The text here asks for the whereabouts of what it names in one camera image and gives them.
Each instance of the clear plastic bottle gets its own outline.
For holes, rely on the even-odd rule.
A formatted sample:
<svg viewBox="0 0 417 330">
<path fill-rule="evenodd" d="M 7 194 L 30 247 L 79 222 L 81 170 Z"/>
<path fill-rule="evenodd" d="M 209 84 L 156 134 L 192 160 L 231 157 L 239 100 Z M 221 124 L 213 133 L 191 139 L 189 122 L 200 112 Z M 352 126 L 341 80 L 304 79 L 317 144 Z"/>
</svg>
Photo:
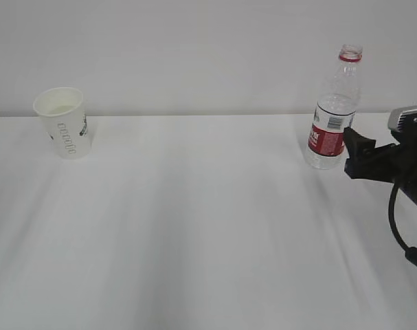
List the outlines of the clear plastic bottle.
<svg viewBox="0 0 417 330">
<path fill-rule="evenodd" d="M 352 125 L 361 97 L 361 57 L 361 46 L 343 45 L 337 71 L 324 82 L 304 155 L 315 168 L 335 167 L 341 159 L 343 131 Z"/>
</svg>

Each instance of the white table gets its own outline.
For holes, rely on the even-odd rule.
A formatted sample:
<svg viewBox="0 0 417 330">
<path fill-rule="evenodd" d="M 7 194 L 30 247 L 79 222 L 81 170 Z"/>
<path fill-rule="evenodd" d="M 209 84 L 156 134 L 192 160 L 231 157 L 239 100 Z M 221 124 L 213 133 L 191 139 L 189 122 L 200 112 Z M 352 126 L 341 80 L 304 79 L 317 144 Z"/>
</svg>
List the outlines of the white table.
<svg viewBox="0 0 417 330">
<path fill-rule="evenodd" d="M 310 115 L 0 118 L 0 329 L 417 329 L 391 185 L 313 170 Z M 390 143 L 387 114 L 354 127 Z M 417 207 L 398 226 L 417 245 Z"/>
</svg>

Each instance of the paper cup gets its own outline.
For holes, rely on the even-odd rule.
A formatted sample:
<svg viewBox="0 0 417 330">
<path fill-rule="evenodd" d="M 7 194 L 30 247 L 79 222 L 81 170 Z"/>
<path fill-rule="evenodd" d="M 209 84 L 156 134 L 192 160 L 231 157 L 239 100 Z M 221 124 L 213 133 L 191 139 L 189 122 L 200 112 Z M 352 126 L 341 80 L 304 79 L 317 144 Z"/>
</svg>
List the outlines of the paper cup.
<svg viewBox="0 0 417 330">
<path fill-rule="evenodd" d="M 33 108 L 62 158 L 80 158 L 91 150 L 81 91 L 71 87 L 44 91 Z"/>
</svg>

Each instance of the bottle label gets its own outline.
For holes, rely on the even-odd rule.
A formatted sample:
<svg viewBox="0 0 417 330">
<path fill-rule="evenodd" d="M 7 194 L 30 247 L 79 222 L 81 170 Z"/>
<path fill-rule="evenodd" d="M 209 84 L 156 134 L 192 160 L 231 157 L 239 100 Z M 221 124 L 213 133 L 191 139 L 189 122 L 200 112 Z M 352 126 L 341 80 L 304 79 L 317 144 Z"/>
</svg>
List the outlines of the bottle label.
<svg viewBox="0 0 417 330">
<path fill-rule="evenodd" d="M 343 130 L 352 126 L 354 113 L 335 115 L 317 106 L 313 118 L 309 148 L 319 155 L 335 157 L 344 151 Z"/>
</svg>

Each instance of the cup rim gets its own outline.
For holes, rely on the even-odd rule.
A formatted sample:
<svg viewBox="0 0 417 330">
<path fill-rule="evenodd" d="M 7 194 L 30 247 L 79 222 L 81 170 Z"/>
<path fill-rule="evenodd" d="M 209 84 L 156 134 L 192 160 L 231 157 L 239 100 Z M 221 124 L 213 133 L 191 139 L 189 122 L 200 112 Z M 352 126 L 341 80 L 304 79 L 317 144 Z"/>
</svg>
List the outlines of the cup rim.
<svg viewBox="0 0 417 330">
<path fill-rule="evenodd" d="M 81 99 L 80 99 L 80 101 L 79 101 L 77 104 L 75 104 L 75 105 L 72 107 L 72 109 L 70 109 L 70 110 L 68 110 L 68 111 L 66 111 L 66 112 L 62 112 L 62 113 L 55 113 L 55 114 L 51 115 L 51 114 L 48 114 L 48 113 L 41 113 L 40 111 L 37 111 L 37 109 L 36 109 L 36 103 L 37 103 L 37 101 L 38 101 L 38 100 L 39 100 L 42 96 L 44 96 L 46 93 L 49 93 L 49 92 L 51 92 L 51 91 L 55 91 L 55 90 L 57 90 L 57 89 L 67 89 L 67 90 L 70 90 L 70 91 L 74 91 L 74 92 L 76 92 L 76 93 L 80 93 L 80 97 L 81 97 Z M 34 99 L 34 102 L 32 103 L 32 108 L 33 108 L 34 112 L 35 112 L 35 113 L 37 113 L 39 116 L 42 116 L 42 117 L 48 117 L 48 118 L 54 118 L 54 117 L 61 117 L 61 116 L 67 115 L 68 113 L 71 113 L 72 111 L 75 111 L 76 109 L 78 109 L 78 107 L 79 107 L 82 103 L 83 103 L 83 93 L 82 93 L 82 91 L 81 91 L 81 90 L 79 90 L 79 89 L 77 89 L 77 88 L 75 88 L 75 87 L 54 87 L 54 88 L 47 89 L 46 91 L 43 91 L 42 93 L 40 93 L 39 95 L 37 95 L 37 97 Z"/>
</svg>

